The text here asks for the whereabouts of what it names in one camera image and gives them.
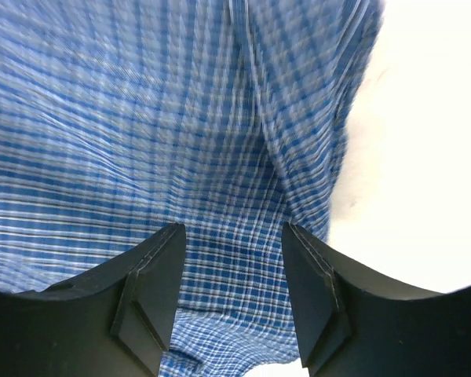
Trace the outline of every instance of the shirt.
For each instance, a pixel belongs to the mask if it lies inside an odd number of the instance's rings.
[[[285,221],[327,237],[371,0],[2,0],[0,290],[169,222],[187,258],[162,376],[298,357]]]

